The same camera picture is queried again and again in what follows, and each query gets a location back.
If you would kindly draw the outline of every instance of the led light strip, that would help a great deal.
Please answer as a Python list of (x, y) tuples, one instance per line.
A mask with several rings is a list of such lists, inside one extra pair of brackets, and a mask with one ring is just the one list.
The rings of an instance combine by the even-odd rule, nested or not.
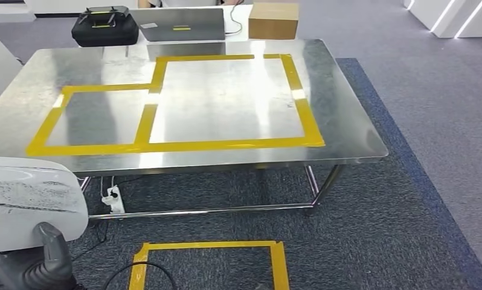
[(454, 4), (456, 0), (451, 0), (449, 2), (449, 4), (447, 5), (447, 7), (444, 9), (444, 12), (442, 12), (442, 14), (440, 15), (440, 17), (438, 18), (437, 22), (435, 22), (435, 25), (433, 25), (432, 29), (429, 31), (429, 32), (433, 32), (435, 31), (435, 29), (437, 29), (437, 26), (439, 26), (439, 24), (441, 23), (442, 19), (444, 19), (444, 17), (446, 16), (446, 14), (448, 13), (449, 9), (451, 9), (451, 6)]
[(476, 7), (476, 9), (472, 12), (472, 14), (469, 16), (469, 18), (467, 18), (467, 21), (465, 21), (465, 23), (461, 26), (460, 30), (458, 30), (458, 33), (456, 33), (456, 35), (454, 36), (454, 38), (458, 38), (460, 37), (460, 35), (463, 33), (463, 30), (465, 30), (465, 28), (467, 28), (467, 26), (469, 25), (469, 23), (471, 23), (472, 19), (476, 16), (476, 14), (478, 14), (478, 12), (481, 10), (482, 8), (482, 0), (481, 2), (479, 3), (478, 7)]
[(416, 0), (412, 0), (412, 1), (410, 2), (410, 5), (409, 5), (408, 8), (406, 8), (406, 9), (407, 9), (407, 10), (412, 9), (412, 6), (415, 4), (415, 2), (416, 2)]

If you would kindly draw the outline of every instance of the metal table top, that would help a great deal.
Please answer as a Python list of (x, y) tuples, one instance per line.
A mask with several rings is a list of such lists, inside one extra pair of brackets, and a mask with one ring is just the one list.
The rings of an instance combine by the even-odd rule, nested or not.
[[(171, 61), (169, 56), (220, 57), (191, 59), (195, 61), (174, 57), (177, 61)], [(286, 71), (280, 56), (289, 56), (294, 62), (300, 91), (308, 100), (325, 146), (175, 149), (179, 142), (303, 138), (309, 129), (293, 101), (297, 90), (289, 80), (292, 73)], [(155, 92), (153, 86), (144, 84), (158, 82), (163, 57), (167, 60)], [(117, 86), (97, 89), (101, 85)], [(65, 99), (69, 88), (71, 98)], [(175, 143), (166, 148), (177, 152), (145, 148), (132, 151), (136, 153), (92, 150), (72, 155), (72, 150), (60, 154), (46, 147), (47, 151), (35, 155), (27, 153), (34, 137), (54, 117), (51, 114), (60, 109), (53, 126), (45, 128), (45, 146), (110, 148), (108, 144), (133, 143), (139, 138), (140, 118), (150, 102), (157, 102), (157, 111), (146, 128), (147, 142)], [(0, 97), (0, 156), (54, 161), (78, 176), (358, 164), (387, 155), (385, 144), (321, 40), (39, 50)]]

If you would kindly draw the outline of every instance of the silver laptop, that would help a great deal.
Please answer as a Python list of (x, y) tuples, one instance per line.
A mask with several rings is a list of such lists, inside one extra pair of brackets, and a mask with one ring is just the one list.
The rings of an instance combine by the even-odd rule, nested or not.
[(148, 41), (225, 39), (222, 8), (153, 8), (130, 13)]

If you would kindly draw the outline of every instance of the carpet border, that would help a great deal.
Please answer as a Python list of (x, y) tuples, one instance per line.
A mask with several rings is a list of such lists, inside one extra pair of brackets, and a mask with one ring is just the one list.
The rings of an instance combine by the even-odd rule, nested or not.
[(370, 115), (379, 119), (382, 129), (388, 137), (390, 147), (397, 154), (398, 161), (418, 189), (423, 203), (438, 220), (442, 238), (448, 245), (449, 252), (454, 257), (458, 268), (465, 274), (469, 286), (472, 289), (482, 289), (481, 262), (442, 201), (435, 185), (424, 171), (394, 118), (385, 107), (362, 65), (356, 58), (341, 58), (336, 61), (354, 90), (363, 92), (364, 97), (372, 104), (371, 108), (365, 109)]

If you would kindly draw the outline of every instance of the blue carpet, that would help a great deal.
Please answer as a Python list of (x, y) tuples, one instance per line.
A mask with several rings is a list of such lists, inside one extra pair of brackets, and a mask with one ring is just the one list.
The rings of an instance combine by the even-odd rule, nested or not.
[[(291, 289), (482, 289), (482, 266), (416, 160), (356, 59), (338, 59), (390, 150), (380, 163), (348, 166), (318, 213), (301, 210), (126, 219), (108, 226), (108, 240), (74, 262), (79, 282), (100, 289), (130, 263), (143, 242), (281, 240)], [(315, 166), (318, 179), (330, 167)], [(133, 176), (118, 177), (117, 182)], [(85, 192), (91, 214), (103, 213), (99, 182)], [(120, 185), (127, 211), (304, 202), (301, 168), (153, 175)], [(97, 243), (90, 228), (69, 243), (77, 257)], [(267, 250), (167, 250), (149, 260), (164, 265), (180, 289), (272, 289)], [(108, 289), (125, 290), (129, 272)], [(145, 289), (170, 289), (147, 269)]]
[(481, 263), (453, 220), (435, 186), (417, 160), (405, 137), (401, 134), (392, 116), (385, 108), (364, 69), (356, 59), (337, 59), (337, 61), (365, 110), (370, 114), (371, 119), (381, 123), (379, 129), (387, 137), (388, 146), (391, 146), (396, 152), (399, 161), (420, 193), (423, 203), (437, 219), (439, 231), (448, 244), (451, 254), (455, 257), (458, 267), (465, 273), (468, 283), (472, 289), (482, 289)]

